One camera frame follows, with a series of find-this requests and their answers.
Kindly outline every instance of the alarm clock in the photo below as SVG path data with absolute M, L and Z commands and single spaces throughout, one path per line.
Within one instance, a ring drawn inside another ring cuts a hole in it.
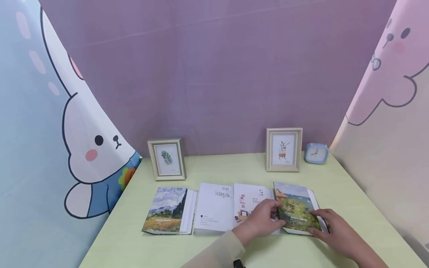
M 328 159 L 328 146 L 321 143 L 309 143 L 305 147 L 304 159 L 312 164 L 323 164 Z

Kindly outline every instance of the left hand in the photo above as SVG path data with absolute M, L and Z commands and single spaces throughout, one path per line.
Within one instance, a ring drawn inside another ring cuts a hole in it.
M 250 241 L 257 237 L 264 237 L 272 234 L 286 224 L 284 220 L 272 220 L 277 207 L 282 205 L 283 204 L 279 201 L 265 199 L 255 207 L 244 222 L 233 229 L 233 233 L 243 246 L 247 246 Z

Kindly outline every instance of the framed leaf illustration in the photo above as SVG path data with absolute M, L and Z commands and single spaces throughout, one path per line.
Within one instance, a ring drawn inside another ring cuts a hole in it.
M 186 179 L 181 139 L 148 141 L 156 181 Z

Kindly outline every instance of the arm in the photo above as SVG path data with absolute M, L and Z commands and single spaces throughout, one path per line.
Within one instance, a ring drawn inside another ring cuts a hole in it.
M 182 268 L 230 268 L 244 252 L 240 240 L 232 231 L 227 231 Z
M 281 203 L 265 199 L 252 214 L 232 231 L 227 231 L 208 248 L 193 257 L 182 268 L 230 268 L 233 262 L 245 252 L 244 247 L 256 237 L 273 233 L 286 224 L 283 220 L 273 221 L 276 207 Z
M 354 260 L 359 268 L 388 268 L 365 240 L 332 209 L 319 209 L 311 213 L 327 220 L 331 232 L 326 234 L 317 229 L 310 229 L 312 235 L 341 255 Z

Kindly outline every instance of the book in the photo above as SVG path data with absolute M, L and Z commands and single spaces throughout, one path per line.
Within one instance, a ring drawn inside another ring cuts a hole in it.
M 234 228 L 233 187 L 201 183 L 195 212 L 195 235 L 218 235 Z
M 201 183 L 195 212 L 195 235 L 218 235 L 244 221 L 264 199 L 274 199 L 263 186 Z
M 198 192 L 187 188 L 159 187 L 142 232 L 153 235 L 190 235 Z
M 328 232 L 325 221 L 310 214 L 312 210 L 319 209 L 313 191 L 302 186 L 275 182 L 274 193 L 275 199 L 283 203 L 278 212 L 279 219 L 286 221 L 283 229 L 287 233 L 311 235 L 307 232 L 309 228 Z

